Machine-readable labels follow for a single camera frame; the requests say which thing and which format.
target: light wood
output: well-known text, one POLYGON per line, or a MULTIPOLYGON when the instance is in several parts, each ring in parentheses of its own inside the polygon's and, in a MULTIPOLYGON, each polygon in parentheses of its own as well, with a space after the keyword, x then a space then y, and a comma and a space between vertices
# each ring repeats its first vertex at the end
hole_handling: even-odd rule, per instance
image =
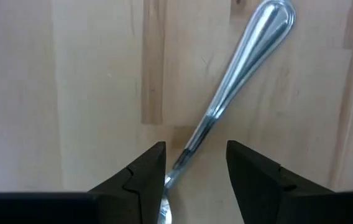
MULTIPOLYGON (((0 190, 88 190, 157 141, 168 169, 259 0, 0 0, 0 190)), ((353 190, 353 0, 292 0, 296 25, 175 186, 175 223, 242 223, 235 139, 353 190)))

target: spoon handle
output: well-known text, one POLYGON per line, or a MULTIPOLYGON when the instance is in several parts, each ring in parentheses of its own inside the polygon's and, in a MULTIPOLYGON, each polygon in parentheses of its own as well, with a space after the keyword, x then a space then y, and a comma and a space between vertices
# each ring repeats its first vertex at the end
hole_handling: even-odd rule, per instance
POLYGON ((166 175, 166 190, 183 172, 236 93, 287 36, 294 21, 295 10, 288 0, 265 0, 259 5, 245 29, 211 104, 173 169, 166 175))

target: wood grain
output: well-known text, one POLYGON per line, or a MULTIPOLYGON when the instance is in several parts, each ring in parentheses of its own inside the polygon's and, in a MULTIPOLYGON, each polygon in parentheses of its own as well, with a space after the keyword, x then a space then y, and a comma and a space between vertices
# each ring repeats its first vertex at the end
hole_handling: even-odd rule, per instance
POLYGON ((167 1, 163 0, 144 1, 141 93, 143 124, 162 123, 166 5, 167 1))
POLYGON ((0 1, 0 190, 61 190, 51 4, 0 1))
MULTIPOLYGON (((0 190, 88 190, 157 141, 183 150, 260 0, 0 0, 0 190)), ((353 0, 296 24, 171 192, 175 223, 242 223, 235 139, 353 190, 353 0)))

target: spoon bowl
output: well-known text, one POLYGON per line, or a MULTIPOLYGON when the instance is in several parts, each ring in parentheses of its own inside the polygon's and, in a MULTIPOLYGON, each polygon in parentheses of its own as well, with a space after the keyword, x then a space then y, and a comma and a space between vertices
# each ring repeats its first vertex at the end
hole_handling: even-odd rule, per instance
POLYGON ((295 10, 288 0, 265 0, 255 10, 206 113, 173 169, 165 176, 158 224, 172 223, 168 201, 170 188, 237 92, 287 36, 294 21, 295 10))

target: stainless steel spoon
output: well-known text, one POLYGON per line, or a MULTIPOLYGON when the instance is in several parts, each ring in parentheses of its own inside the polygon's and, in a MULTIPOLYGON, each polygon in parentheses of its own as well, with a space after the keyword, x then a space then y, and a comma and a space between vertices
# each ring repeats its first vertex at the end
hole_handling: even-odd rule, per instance
POLYGON ((187 163, 236 93, 287 36, 294 21, 295 10, 288 0, 265 0, 258 6, 205 115, 173 169, 165 176, 158 224, 172 223, 168 191, 185 170, 187 163))

